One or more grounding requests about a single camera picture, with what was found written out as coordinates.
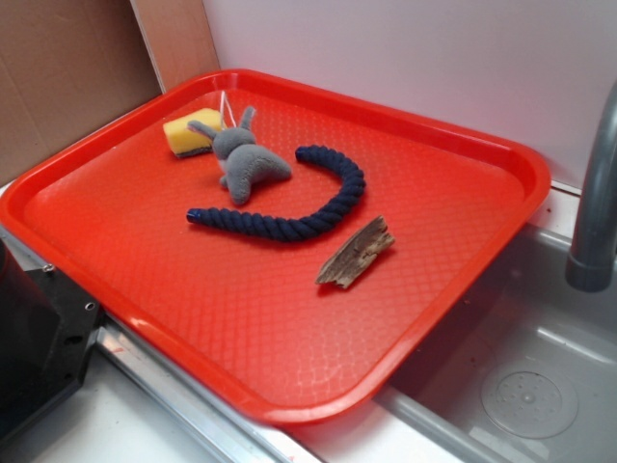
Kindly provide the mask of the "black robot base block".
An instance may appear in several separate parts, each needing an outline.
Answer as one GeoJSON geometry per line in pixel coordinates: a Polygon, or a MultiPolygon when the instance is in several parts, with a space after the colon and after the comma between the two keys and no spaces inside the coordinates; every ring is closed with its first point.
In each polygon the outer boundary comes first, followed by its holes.
{"type": "Polygon", "coordinates": [[[83,385],[103,310],[64,272],[1,245],[1,445],[83,385]]]}

